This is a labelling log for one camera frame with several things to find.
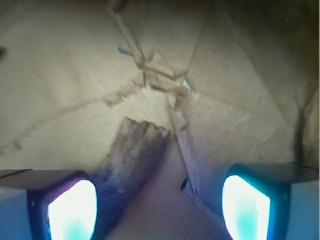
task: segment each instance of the led light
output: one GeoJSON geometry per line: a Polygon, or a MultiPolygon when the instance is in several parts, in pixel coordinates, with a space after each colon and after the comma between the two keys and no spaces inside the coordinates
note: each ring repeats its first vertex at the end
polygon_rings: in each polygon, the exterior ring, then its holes
{"type": "Polygon", "coordinates": [[[270,198],[237,175],[223,185],[222,210],[233,240],[266,240],[270,198]]]}
{"type": "Polygon", "coordinates": [[[52,240],[89,240],[97,217],[97,192],[88,180],[80,180],[48,206],[52,240]]]}

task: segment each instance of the light housing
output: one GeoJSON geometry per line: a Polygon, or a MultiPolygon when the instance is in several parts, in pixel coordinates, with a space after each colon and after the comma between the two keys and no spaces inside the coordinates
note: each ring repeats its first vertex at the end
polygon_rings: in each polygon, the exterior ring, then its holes
{"type": "MultiPolygon", "coordinates": [[[[25,208],[19,207],[26,209],[28,222],[24,218],[24,222],[16,224],[24,228],[29,227],[30,239],[91,239],[97,217],[97,193],[94,184],[84,171],[3,170],[0,171],[0,190],[2,192],[16,190],[20,191],[20,196],[23,193],[26,196],[25,203],[20,201],[25,208]]],[[[12,205],[11,213],[19,207],[15,208],[12,205]]],[[[6,216],[0,212],[0,222],[5,222],[2,218],[6,216]]],[[[5,228],[9,231],[11,226],[0,226],[0,234],[6,231],[5,228]]]]}
{"type": "Polygon", "coordinates": [[[292,238],[297,227],[291,226],[297,225],[302,226],[297,239],[319,239],[319,170],[296,163],[237,163],[223,184],[222,212],[233,240],[284,240],[292,238]],[[304,191],[309,186],[312,190],[304,191]],[[301,194],[304,200],[297,197],[301,194]],[[306,199],[314,209],[297,224],[295,214],[306,199]]]}

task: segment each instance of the torn cardboard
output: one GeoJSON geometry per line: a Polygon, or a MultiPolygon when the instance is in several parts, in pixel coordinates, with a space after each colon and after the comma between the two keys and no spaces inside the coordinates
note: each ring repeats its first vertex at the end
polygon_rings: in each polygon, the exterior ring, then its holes
{"type": "Polygon", "coordinates": [[[138,94],[146,86],[145,77],[142,74],[137,75],[118,91],[107,94],[103,97],[104,103],[113,108],[132,95],[138,94]]]}
{"type": "Polygon", "coordinates": [[[144,76],[150,87],[155,90],[160,90],[165,93],[176,93],[181,96],[186,94],[187,89],[183,86],[182,78],[172,81],[171,79],[152,71],[144,72],[144,76]]]}
{"type": "Polygon", "coordinates": [[[148,59],[144,61],[142,69],[163,75],[171,80],[175,80],[177,78],[173,68],[158,51],[153,51],[151,53],[148,59]]]}
{"type": "Polygon", "coordinates": [[[181,75],[188,69],[209,2],[126,1],[120,15],[144,56],[159,52],[174,75],[181,75]]]}
{"type": "Polygon", "coordinates": [[[169,105],[195,199],[221,215],[232,164],[319,164],[319,77],[279,35],[213,3],[187,73],[195,92],[169,105]]]}

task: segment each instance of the cyan light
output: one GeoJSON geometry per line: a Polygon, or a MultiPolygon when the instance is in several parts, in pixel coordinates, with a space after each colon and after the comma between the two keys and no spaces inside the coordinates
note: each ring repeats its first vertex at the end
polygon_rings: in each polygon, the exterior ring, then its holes
{"type": "Polygon", "coordinates": [[[222,210],[233,240],[266,240],[270,198],[237,175],[223,185],[222,210]]]}
{"type": "Polygon", "coordinates": [[[96,187],[88,180],[77,182],[48,206],[52,240],[91,239],[97,217],[96,187]]]}

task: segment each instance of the bright white light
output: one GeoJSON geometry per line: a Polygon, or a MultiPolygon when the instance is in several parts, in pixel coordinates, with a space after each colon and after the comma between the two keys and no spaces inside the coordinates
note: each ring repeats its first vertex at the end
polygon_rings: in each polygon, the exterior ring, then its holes
{"type": "Polygon", "coordinates": [[[239,176],[225,180],[222,210],[233,240],[267,239],[270,198],[239,176]]]}
{"type": "Polygon", "coordinates": [[[96,187],[88,180],[77,182],[48,206],[52,240],[89,240],[97,217],[96,187]]]}

